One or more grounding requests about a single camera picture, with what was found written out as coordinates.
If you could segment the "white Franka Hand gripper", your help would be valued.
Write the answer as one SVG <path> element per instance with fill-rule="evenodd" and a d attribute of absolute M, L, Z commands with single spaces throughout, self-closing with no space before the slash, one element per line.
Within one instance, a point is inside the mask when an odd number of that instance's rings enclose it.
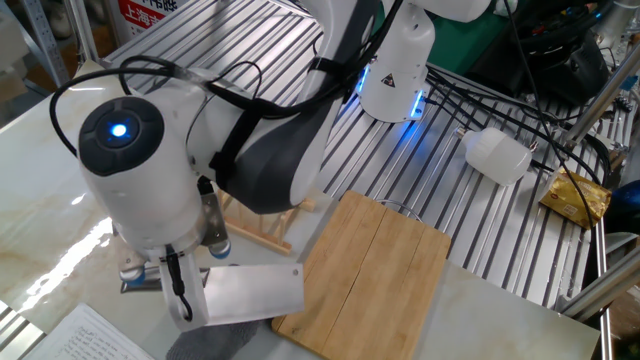
<path fill-rule="evenodd" d="M 168 312 L 176 327 L 181 332 L 188 332 L 200 328 L 207 324 L 209 313 L 207 309 L 203 279 L 200 268 L 196 265 L 194 254 L 176 257 L 174 261 L 167 263 L 160 262 L 160 277 L 162 292 Z M 180 280 L 184 286 L 184 293 L 176 295 L 174 284 L 177 280 L 171 277 L 172 265 L 180 269 Z"/>

